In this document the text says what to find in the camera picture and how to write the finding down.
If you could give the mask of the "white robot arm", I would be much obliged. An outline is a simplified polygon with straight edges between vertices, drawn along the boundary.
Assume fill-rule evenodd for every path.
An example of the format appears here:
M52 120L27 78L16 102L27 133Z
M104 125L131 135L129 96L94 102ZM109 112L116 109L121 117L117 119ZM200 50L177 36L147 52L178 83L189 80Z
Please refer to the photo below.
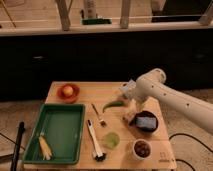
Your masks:
M153 97L213 135L213 104L176 91L166 86L165 81L165 72L156 68L141 75L136 81L130 80L121 90L128 99L135 99L139 103Z

